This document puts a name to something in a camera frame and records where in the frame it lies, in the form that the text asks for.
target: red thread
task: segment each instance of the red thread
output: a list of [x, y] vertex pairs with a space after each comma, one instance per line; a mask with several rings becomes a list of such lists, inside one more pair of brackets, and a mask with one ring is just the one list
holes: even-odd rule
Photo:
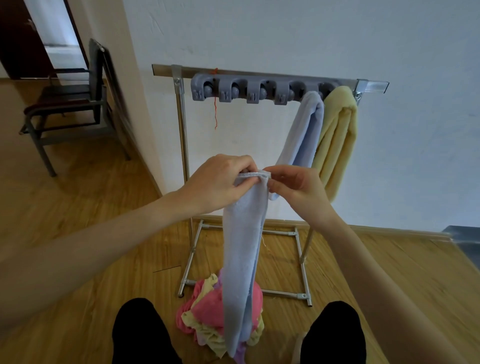
[[[218, 67], [215, 68], [213, 71], [212, 71], [212, 74], [216, 74], [218, 72]], [[216, 127], [218, 126], [218, 122], [216, 120], [216, 96], [214, 97], [215, 100], [213, 102], [214, 106], [215, 106], [215, 130], [216, 130]]]

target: forearm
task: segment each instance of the forearm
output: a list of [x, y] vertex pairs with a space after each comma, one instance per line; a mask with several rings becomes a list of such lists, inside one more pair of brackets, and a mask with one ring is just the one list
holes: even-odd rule
[[322, 234], [390, 363], [465, 362], [344, 221], [333, 218]]
[[0, 263], [0, 334], [87, 282], [163, 227], [185, 218], [175, 195]]

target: wooden floor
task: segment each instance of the wooden floor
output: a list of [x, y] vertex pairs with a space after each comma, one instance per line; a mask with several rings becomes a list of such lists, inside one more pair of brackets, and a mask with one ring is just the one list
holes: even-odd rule
[[[17, 134], [23, 107], [35, 100], [42, 85], [38, 81], [0, 83], [0, 259], [157, 198], [138, 157], [126, 162], [119, 146], [108, 139], [47, 147], [58, 173], [50, 178], [29, 136]], [[305, 241], [306, 231], [300, 236]], [[478, 363], [480, 275], [463, 253], [450, 243], [427, 239], [366, 234], [361, 238], [386, 272], [468, 361]], [[202, 232], [198, 246], [191, 279], [206, 277], [222, 267], [220, 231]], [[162, 316], [184, 363], [233, 363], [229, 358], [217, 360], [208, 348], [199, 347], [175, 327], [174, 314], [192, 292], [186, 288], [184, 298], [176, 297], [188, 248], [185, 223], [164, 229], [0, 341], [0, 362], [111, 362], [111, 330], [117, 311], [131, 298], [146, 297]], [[314, 238], [306, 269], [313, 307], [301, 301], [265, 297], [265, 331], [258, 345], [247, 350], [247, 363], [290, 363], [296, 334], [308, 330], [330, 301], [343, 300], [358, 310], [319, 235]], [[294, 239], [264, 236], [256, 279], [267, 289], [302, 290]], [[386, 363], [360, 316], [368, 362]], [[158, 344], [161, 355], [162, 343]]]

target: clothes rack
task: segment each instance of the clothes rack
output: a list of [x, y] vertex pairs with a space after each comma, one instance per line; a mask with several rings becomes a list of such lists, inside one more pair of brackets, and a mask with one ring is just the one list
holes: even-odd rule
[[[231, 102], [235, 98], [244, 98], [247, 103], [259, 103], [260, 100], [270, 99], [276, 105], [286, 105], [290, 101], [300, 101], [305, 92], [316, 90], [320, 92], [322, 98], [332, 91], [335, 87], [348, 86], [353, 93], [357, 104], [360, 102], [364, 93], [385, 93], [389, 83], [386, 81], [369, 81], [364, 79], [341, 79], [328, 77], [306, 77], [283, 75], [274, 73], [254, 73], [243, 71], [213, 70], [192, 67], [182, 67], [180, 65], [152, 65], [155, 76], [172, 77], [177, 99], [177, 114], [180, 131], [180, 146], [183, 166], [183, 180], [187, 182], [190, 177], [187, 145], [187, 127], [185, 122], [185, 89], [183, 86], [184, 78], [192, 79], [192, 98], [194, 100], [204, 100], [207, 97], [218, 97], [220, 102]], [[192, 265], [193, 255], [195, 254], [198, 238], [202, 229], [222, 229], [221, 225], [205, 224], [200, 220], [197, 232], [193, 233], [193, 219], [189, 219], [189, 240], [190, 255], [185, 267], [178, 296], [183, 297], [185, 285], [194, 286], [196, 281], [188, 279], [190, 266]], [[310, 227], [305, 242], [301, 248], [298, 229], [295, 227], [292, 231], [276, 231], [264, 229], [263, 233], [291, 236], [295, 239], [299, 254], [299, 264], [302, 274], [304, 292], [284, 292], [262, 290], [264, 294], [294, 298], [307, 301], [307, 305], [312, 307], [312, 298], [308, 287], [307, 273], [305, 271], [305, 259], [312, 242], [313, 229]]]

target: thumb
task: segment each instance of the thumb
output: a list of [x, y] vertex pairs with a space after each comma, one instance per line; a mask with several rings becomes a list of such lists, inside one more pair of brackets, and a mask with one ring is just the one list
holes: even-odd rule
[[270, 192], [273, 192], [275, 194], [279, 194], [282, 196], [284, 199], [288, 200], [288, 198], [292, 195], [293, 190], [291, 188], [288, 188], [285, 186], [282, 182], [269, 179], [267, 182], [268, 189]]
[[236, 200], [240, 199], [240, 197], [246, 194], [248, 190], [251, 189], [258, 182], [259, 182], [258, 177], [249, 177], [246, 180], [244, 180], [242, 183], [240, 183], [237, 187], [234, 188], [235, 199]]

